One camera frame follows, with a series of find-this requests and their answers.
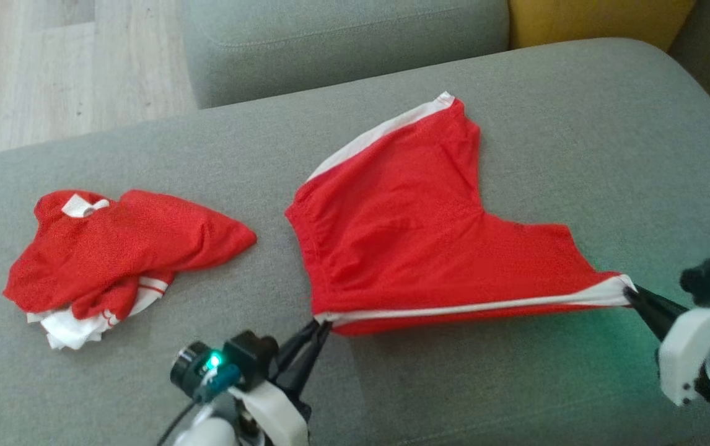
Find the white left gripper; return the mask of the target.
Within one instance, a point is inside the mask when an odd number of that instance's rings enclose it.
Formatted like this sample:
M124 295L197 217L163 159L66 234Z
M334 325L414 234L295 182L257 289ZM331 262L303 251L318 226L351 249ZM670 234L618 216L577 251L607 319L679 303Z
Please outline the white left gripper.
M331 321L311 319L279 347L278 373L285 372L285 391L290 397L300 398L304 392L332 328ZM254 434L243 434L242 444L310 444L307 421L277 386L263 381L247 391L230 387L230 394L239 404L240 417L255 426Z

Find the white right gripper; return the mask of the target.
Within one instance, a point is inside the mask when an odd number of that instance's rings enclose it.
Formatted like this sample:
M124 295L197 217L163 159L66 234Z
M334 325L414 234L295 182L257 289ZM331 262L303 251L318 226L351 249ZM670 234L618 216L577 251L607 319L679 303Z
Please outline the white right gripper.
M660 387L677 404L710 403L710 308L691 310L642 286L630 287L630 306L661 341Z

